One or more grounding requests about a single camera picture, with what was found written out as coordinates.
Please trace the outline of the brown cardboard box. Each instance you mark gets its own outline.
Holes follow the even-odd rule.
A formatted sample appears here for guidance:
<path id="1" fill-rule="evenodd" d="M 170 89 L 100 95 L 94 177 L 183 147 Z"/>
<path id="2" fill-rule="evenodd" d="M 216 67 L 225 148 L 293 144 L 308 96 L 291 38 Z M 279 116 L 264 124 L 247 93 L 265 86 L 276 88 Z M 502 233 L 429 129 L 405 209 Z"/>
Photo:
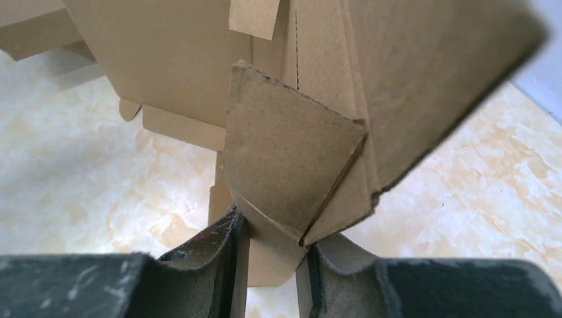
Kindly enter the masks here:
<path id="1" fill-rule="evenodd" d="M 360 223 L 544 44 L 528 1 L 2 1 L 1 50 L 84 42 L 126 121 L 219 153 L 250 287 Z"/>

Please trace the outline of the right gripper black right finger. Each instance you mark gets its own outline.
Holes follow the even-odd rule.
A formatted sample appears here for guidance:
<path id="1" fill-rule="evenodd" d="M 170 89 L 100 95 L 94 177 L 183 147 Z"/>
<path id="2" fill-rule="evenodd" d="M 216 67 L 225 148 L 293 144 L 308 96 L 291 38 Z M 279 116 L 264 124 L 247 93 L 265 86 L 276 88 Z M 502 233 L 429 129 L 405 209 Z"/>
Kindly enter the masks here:
<path id="1" fill-rule="evenodd" d="M 296 271 L 301 317 L 560 317 L 553 280 L 524 260 L 381 258 L 341 234 Z"/>

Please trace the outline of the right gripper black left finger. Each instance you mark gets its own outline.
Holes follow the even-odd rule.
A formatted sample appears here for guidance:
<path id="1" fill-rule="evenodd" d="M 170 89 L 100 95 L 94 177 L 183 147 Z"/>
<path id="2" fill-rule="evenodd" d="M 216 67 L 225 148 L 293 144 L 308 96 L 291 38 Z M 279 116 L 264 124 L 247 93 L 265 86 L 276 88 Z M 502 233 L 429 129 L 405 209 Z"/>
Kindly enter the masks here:
<path id="1" fill-rule="evenodd" d="M 2 317 L 242 317 L 249 234 L 236 206 L 159 258 L 1 257 Z"/>

